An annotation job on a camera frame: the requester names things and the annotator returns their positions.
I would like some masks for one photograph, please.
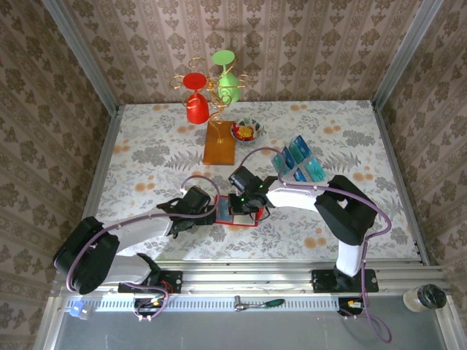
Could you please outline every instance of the floral tablecloth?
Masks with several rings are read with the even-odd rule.
[[[370,258],[417,259],[417,251],[393,180],[369,101],[242,102],[224,120],[254,117],[266,134],[253,145],[236,145],[236,166],[202,162],[207,125],[191,125],[182,104],[127,105],[115,142],[97,217],[122,219],[180,197],[180,183],[192,174],[213,179],[222,194],[234,191],[227,178],[251,150],[284,144],[301,134],[328,177],[343,174],[389,214],[393,229],[371,240]],[[246,167],[259,177],[275,174],[269,151]],[[209,194],[207,182],[193,181]],[[384,221],[377,217],[372,230]],[[142,252],[158,259],[277,258],[335,259],[337,240],[314,211],[272,209],[253,228],[213,225],[132,246],[121,254]]]

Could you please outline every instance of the gold wire mug tree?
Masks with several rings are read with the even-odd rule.
[[[235,66],[235,55],[230,50],[221,50],[214,53],[212,56],[214,64],[223,67],[222,74],[216,79],[209,75],[209,67],[207,61],[202,57],[195,57],[188,63],[189,67],[196,69],[200,64],[204,64],[206,74],[202,79],[199,75],[201,73],[189,73],[185,76],[176,75],[170,81],[170,86],[178,89],[184,85],[186,88],[195,90],[195,93],[182,100],[182,104],[187,109],[187,117],[191,123],[201,124],[206,121],[204,114],[205,97],[200,94],[202,90],[209,93],[209,105],[216,112],[209,116],[209,124],[207,128],[206,145],[204,148],[204,164],[234,164],[235,158],[235,140],[230,134],[230,128],[233,122],[226,122],[222,119],[220,114],[224,109],[237,102],[240,99],[240,88],[251,86],[252,77],[247,74],[240,74],[239,78],[235,77],[232,70]],[[203,114],[202,117],[193,116],[195,114]]]

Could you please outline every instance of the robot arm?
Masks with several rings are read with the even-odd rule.
[[[374,224],[377,215],[375,210],[346,195],[330,190],[316,190],[313,187],[306,188],[303,182],[289,182],[284,185],[275,176],[261,181],[243,166],[236,169],[229,180],[242,193],[240,196],[229,195],[231,214],[257,212],[261,206],[289,206],[318,211],[339,240],[337,269],[350,277],[358,273],[363,242],[368,229]],[[328,184],[330,189],[343,190],[370,201],[345,176],[336,175]]]
[[[303,183],[296,187],[292,182],[284,185],[275,176],[268,176],[263,181],[243,166],[236,169],[229,180],[241,193],[228,196],[230,214],[251,214],[260,211],[262,207],[283,206],[318,211],[339,240],[337,269],[350,277],[358,273],[364,238],[374,224],[377,215],[375,210],[346,195],[330,190],[319,191],[313,187],[305,188]],[[345,176],[335,176],[329,182],[329,188],[353,193],[369,201]],[[210,197],[207,193],[198,187],[191,187],[183,198],[175,198],[157,205],[147,213],[132,217],[131,225],[122,226],[119,221],[103,224],[94,217],[87,217],[58,250],[54,256],[54,265],[61,273],[68,274],[83,247],[103,228],[112,228],[89,246],[79,259],[70,280],[71,286],[82,295],[108,283],[132,282],[157,286],[161,270],[154,261],[143,254],[124,257],[117,253],[150,238],[169,235],[176,238],[179,232],[195,225],[214,224],[215,211],[197,219],[170,216],[206,213],[213,208],[209,202]],[[167,216],[153,217],[162,213]]]
[[[171,217],[170,214],[203,214],[212,209],[210,197],[199,187],[191,187],[183,198],[175,198],[157,205],[151,211],[131,218],[131,225],[120,225],[123,220],[103,224],[95,217],[84,218],[73,230],[53,258],[57,270],[67,275],[83,247],[104,228],[109,229],[85,251],[74,269],[71,286],[85,295],[101,284],[131,282],[158,285],[160,268],[149,257],[138,254],[133,257],[117,255],[118,252],[150,238],[172,235],[195,225],[212,225],[215,212],[204,217]],[[153,217],[166,214],[165,217]]]

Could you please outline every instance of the blue card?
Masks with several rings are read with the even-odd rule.
[[[293,156],[293,159],[295,159],[295,161],[297,162],[297,164],[300,164],[301,162],[304,161],[304,155],[301,154],[301,151],[300,149],[298,148],[298,146],[295,144],[295,142],[291,142],[289,144],[289,150],[290,150],[290,153],[292,154]]]
[[[216,210],[217,222],[233,222],[234,216],[228,213],[228,197],[218,197],[219,204]]]
[[[295,166],[295,161],[287,147],[284,147],[284,149],[282,150],[282,154],[285,157],[285,164],[287,164],[289,169],[292,170],[293,167]]]
[[[297,145],[298,149],[300,150],[301,154],[304,156],[304,158],[308,158],[310,155],[312,155],[312,151],[306,144],[305,140],[301,135],[298,135],[295,140],[293,140],[293,143]]]
[[[296,181],[306,182],[306,177],[304,176],[304,173],[302,173],[300,169],[297,169],[296,172],[293,173],[293,178]]]
[[[305,170],[314,182],[320,182],[326,178],[326,173],[316,158],[312,158],[305,164]]]
[[[277,173],[279,173],[281,167],[283,167],[283,165],[284,165],[284,160],[282,159],[282,157],[280,155],[275,155],[274,158],[272,158],[272,165],[276,169]],[[284,176],[289,171],[290,171],[290,169],[288,168],[288,166],[285,166],[284,170],[282,171],[281,176]]]

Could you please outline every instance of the patterned wallpaper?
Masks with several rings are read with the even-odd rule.
[[[383,116],[467,330],[467,1],[444,1]]]
[[[244,100],[371,99],[421,1],[63,2],[120,104],[145,104],[180,101],[169,80],[221,49],[254,79]]]
[[[0,348],[32,349],[109,118],[40,1],[0,1]]]

